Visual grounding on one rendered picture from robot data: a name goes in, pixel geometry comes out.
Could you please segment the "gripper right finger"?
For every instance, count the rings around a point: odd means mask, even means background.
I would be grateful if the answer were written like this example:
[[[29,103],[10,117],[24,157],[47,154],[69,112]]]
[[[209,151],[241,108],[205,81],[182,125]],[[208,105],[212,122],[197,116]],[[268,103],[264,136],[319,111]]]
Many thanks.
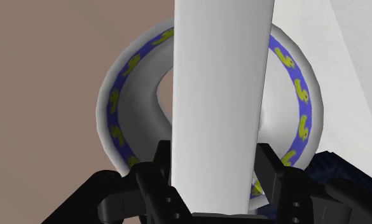
[[[372,224],[372,177],[333,152],[314,155],[303,170],[259,143],[254,171],[277,210],[275,224]]]

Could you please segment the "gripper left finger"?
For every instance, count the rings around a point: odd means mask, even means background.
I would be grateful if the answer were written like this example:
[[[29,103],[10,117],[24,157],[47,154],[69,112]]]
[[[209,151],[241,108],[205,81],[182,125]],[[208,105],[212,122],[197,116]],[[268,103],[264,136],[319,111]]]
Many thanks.
[[[42,224],[122,224],[146,216],[143,224],[193,224],[193,217],[169,185],[170,141],[158,143],[154,159],[132,166],[126,176],[92,174]]]

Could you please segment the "tall white cylinder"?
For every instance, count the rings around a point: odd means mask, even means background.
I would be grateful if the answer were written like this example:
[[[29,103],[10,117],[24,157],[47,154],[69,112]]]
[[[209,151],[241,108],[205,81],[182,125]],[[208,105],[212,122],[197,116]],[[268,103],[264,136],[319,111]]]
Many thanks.
[[[175,0],[171,183],[193,213],[249,208],[274,0]]]

